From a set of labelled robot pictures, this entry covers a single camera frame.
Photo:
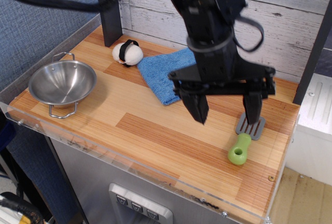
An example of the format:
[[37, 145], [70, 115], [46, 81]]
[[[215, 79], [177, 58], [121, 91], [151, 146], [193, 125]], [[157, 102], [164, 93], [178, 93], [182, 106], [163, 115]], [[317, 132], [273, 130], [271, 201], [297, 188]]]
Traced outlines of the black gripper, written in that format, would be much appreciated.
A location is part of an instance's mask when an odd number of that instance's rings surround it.
[[262, 98], [275, 94], [275, 69], [241, 58], [231, 37], [212, 45], [188, 38], [187, 44], [196, 64], [171, 71], [168, 78], [194, 120], [206, 122], [209, 106], [205, 95], [243, 94], [246, 119], [257, 123]]

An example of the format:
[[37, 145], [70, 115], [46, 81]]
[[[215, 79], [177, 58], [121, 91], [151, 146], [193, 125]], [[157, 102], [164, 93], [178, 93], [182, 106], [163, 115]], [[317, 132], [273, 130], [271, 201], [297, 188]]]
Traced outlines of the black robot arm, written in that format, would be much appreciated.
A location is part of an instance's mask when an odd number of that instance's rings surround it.
[[240, 57], [234, 23], [258, 23], [242, 17], [245, 0], [171, 0], [182, 16], [195, 64], [169, 73], [174, 92], [195, 121], [206, 121], [207, 95], [242, 95], [249, 124], [259, 120], [262, 101], [275, 94], [275, 69]]

